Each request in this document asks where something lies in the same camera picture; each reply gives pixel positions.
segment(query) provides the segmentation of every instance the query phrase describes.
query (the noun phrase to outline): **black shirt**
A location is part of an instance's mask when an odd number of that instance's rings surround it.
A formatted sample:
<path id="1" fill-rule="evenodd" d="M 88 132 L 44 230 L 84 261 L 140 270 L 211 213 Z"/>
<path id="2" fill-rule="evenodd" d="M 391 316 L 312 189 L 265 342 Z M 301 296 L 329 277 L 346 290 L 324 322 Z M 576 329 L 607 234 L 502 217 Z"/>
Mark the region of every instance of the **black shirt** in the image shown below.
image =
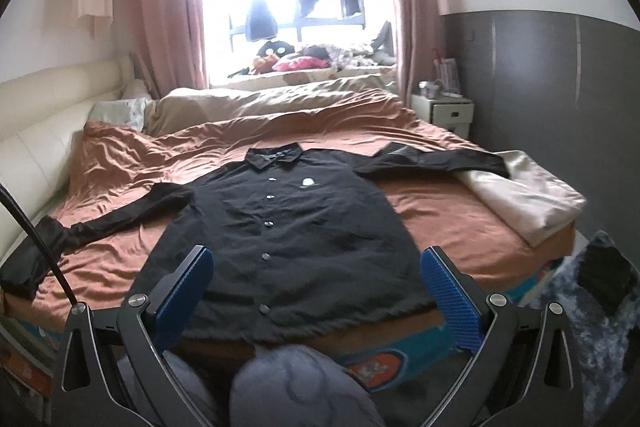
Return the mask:
<path id="1" fill-rule="evenodd" d="M 51 238 L 58 248 L 77 248 L 179 211 L 130 295 L 149 293 L 194 245 L 204 245 L 215 272 L 185 336 L 276 343 L 432 307 L 417 247 L 370 178 L 466 169 L 508 177 L 499 156 L 470 149 L 421 152 L 390 143 L 374 156 L 303 151 L 296 143 L 249 149 L 243 161 L 189 184 L 156 184 L 105 216 L 69 229 L 59 224 Z"/>

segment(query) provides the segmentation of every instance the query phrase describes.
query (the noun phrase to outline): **bed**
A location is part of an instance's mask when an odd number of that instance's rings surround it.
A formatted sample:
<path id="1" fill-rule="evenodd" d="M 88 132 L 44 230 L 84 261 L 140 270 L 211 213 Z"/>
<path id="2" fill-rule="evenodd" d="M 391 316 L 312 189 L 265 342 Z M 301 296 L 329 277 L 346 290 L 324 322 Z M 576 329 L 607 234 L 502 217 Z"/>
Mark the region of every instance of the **bed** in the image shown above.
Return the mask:
<path id="1" fill-rule="evenodd" d="M 111 73 L 94 73 L 106 69 Z M 75 86 L 63 80 L 74 78 L 72 72 L 82 78 Z M 131 80 L 130 62 L 123 58 L 99 67 L 43 71 L 36 79 L 23 77 L 0 85 L 3 103 L 22 104 L 21 111 L 2 116 L 11 127 L 6 127 L 0 143 L 0 176 L 30 217 L 42 214 L 47 205 L 50 208 L 52 198 L 69 181 L 62 206 L 52 211 L 66 226 L 123 206 L 155 182 L 189 182 L 242 159 L 249 147 L 298 142 L 303 149 L 372 155 L 394 141 L 423 150 L 478 149 L 419 121 L 388 91 L 388 79 L 379 73 L 293 86 L 285 81 L 284 87 L 254 91 L 179 89 L 146 108 L 142 133 L 100 122 L 84 124 L 95 100 L 117 98 L 123 84 Z M 41 92 L 56 82 L 74 95 L 54 103 L 44 96 L 24 102 L 25 90 Z M 254 88 L 263 87 L 257 82 Z M 32 142 L 24 140 L 29 136 Z M 15 153 L 15 143 L 25 144 L 24 153 Z M 56 155 L 38 156 L 38 144 L 45 143 L 56 144 Z M 511 180 L 470 171 L 435 174 L 429 184 L 410 176 L 376 184 L 418 249 L 440 245 L 462 272 L 475 277 L 486 290 L 511 291 L 512 298 L 519 300 L 540 288 L 556 260 L 571 254 L 574 221 L 584 198 L 523 153 L 508 152 L 503 158 Z M 26 172 L 28 178 L 19 172 Z M 26 182 L 32 178 L 38 183 Z M 0 251 L 7 252 L 6 259 L 19 229 L 1 212 Z M 65 253 L 59 264 L 79 300 L 95 309 L 118 306 L 170 219 L 162 217 Z M 51 274 L 33 301 L 5 293 L 2 303 L 7 317 L 54 335 L 62 331 L 68 314 L 68 302 Z M 426 332 L 433 346 L 449 349 L 450 333 L 437 311 L 287 341 L 308 344 L 370 374 L 370 357 L 381 350 L 387 353 L 390 346 L 407 339 L 424 340 L 420 335 Z M 239 367 L 255 352 L 250 344 L 231 341 L 184 341 L 178 349 L 188 359 L 229 369 Z M 378 378 L 373 387 L 382 389 L 406 377 L 396 371 L 382 384 Z"/>

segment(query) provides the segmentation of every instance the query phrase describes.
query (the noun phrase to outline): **metal screw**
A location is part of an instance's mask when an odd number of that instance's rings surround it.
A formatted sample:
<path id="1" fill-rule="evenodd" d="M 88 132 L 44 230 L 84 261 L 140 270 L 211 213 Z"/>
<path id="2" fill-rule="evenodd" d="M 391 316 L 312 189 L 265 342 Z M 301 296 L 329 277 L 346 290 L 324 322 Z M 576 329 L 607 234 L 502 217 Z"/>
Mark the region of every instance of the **metal screw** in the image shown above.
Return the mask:
<path id="1" fill-rule="evenodd" d="M 71 312 L 74 315 L 82 315 L 85 310 L 86 310 L 86 304 L 84 304 L 84 302 L 78 302 L 78 304 L 74 304 L 71 307 Z"/>
<path id="2" fill-rule="evenodd" d="M 489 301 L 494 306 L 498 306 L 498 308 L 502 308 L 507 304 L 507 297 L 505 297 L 504 295 L 500 295 L 499 293 L 494 293 L 493 295 L 491 295 L 491 297 L 489 297 Z"/>
<path id="3" fill-rule="evenodd" d="M 129 297 L 129 306 L 131 306 L 132 308 L 139 308 L 140 306 L 142 306 L 142 304 L 144 304 L 146 301 L 146 295 L 143 295 L 142 293 L 136 293 L 135 295 L 132 295 Z"/>
<path id="4" fill-rule="evenodd" d="M 562 309 L 562 306 L 557 302 L 552 302 L 551 304 L 549 304 L 549 309 L 551 310 L 552 313 L 555 313 L 556 315 L 562 315 L 562 311 L 564 311 Z"/>

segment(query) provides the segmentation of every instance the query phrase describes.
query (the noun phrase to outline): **shirt collar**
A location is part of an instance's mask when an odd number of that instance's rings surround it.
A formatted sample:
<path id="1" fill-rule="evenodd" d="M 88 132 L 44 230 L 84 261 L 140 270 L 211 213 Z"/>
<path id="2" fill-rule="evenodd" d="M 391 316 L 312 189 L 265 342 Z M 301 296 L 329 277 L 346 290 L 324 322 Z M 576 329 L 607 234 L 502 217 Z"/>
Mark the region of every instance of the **shirt collar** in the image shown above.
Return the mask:
<path id="1" fill-rule="evenodd" d="M 302 155 L 302 147 L 297 143 L 290 143 L 281 147 L 269 149 L 249 149 L 244 160 L 251 163 L 255 168 L 262 170 L 272 163 L 284 162 L 293 163 Z"/>

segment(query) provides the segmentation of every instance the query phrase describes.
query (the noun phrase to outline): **fluffy gray rug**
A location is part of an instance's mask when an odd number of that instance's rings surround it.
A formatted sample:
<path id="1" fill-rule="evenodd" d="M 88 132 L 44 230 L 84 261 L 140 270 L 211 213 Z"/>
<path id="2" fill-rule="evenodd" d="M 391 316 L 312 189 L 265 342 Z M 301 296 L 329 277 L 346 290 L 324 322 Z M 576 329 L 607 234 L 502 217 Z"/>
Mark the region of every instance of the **fluffy gray rug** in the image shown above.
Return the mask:
<path id="1" fill-rule="evenodd" d="M 582 370 L 585 427 L 593 426 L 601 418 L 625 384 L 627 375 L 623 366 L 626 369 L 634 362 L 627 358 L 625 363 L 628 335 L 640 327 L 640 285 L 635 269 L 632 268 L 634 281 L 624 291 L 625 298 L 610 315 L 590 291 L 578 285 L 585 256 L 596 249 L 606 251 L 612 257 L 617 253 L 612 239 L 606 233 L 598 232 L 584 250 L 564 260 L 542 295 L 531 305 L 540 309 L 546 303 L 556 301 L 562 304 L 571 319 Z M 608 280 L 613 279 L 612 275 L 602 273 L 602 282 L 610 287 L 622 286 L 620 280 Z"/>

